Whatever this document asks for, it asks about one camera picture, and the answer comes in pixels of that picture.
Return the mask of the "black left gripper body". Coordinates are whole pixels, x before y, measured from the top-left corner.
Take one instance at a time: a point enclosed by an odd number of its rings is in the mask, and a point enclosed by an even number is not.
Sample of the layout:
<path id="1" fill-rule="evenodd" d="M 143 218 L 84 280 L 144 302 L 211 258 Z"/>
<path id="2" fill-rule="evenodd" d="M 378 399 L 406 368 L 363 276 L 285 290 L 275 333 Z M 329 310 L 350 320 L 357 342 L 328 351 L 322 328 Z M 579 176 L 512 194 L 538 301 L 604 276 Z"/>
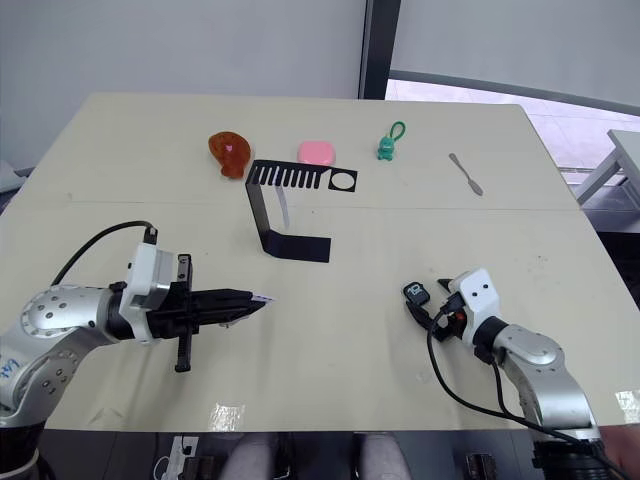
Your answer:
<path id="1" fill-rule="evenodd" d="M 192 339 L 199 328 L 193 313 L 192 258 L 190 254 L 179 254 L 177 260 L 177 279 L 160 307 L 147 314 L 147 320 L 154 339 L 178 339 L 174 369 L 186 373 L 191 370 Z"/>

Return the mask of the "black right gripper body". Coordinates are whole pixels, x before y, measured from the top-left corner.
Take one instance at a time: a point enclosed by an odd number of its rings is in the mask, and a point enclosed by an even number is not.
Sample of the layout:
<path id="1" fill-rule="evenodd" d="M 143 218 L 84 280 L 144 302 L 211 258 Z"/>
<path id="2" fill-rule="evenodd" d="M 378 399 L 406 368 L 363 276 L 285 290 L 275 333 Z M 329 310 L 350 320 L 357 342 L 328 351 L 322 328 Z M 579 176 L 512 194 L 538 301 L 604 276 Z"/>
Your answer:
<path id="1" fill-rule="evenodd" d="M 430 332 L 439 342 L 451 337 L 462 338 L 467 324 L 466 303 L 461 294 L 452 294 L 433 319 Z"/>

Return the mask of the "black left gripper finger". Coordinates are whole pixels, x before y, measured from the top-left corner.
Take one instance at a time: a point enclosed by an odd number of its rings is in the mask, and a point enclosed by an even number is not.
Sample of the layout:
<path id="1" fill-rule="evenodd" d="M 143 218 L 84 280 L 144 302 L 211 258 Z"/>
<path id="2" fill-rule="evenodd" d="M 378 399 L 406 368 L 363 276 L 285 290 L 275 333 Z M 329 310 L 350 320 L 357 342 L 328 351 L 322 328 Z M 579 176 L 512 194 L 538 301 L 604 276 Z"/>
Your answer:
<path id="1" fill-rule="evenodd" d="M 198 301 L 194 306 L 194 322 L 199 326 L 233 324 L 251 316 L 263 307 L 255 300 L 214 300 Z"/>
<path id="2" fill-rule="evenodd" d="M 252 298 L 253 293 L 244 290 L 200 290 L 192 292 L 192 306 L 195 310 L 246 308 Z"/>

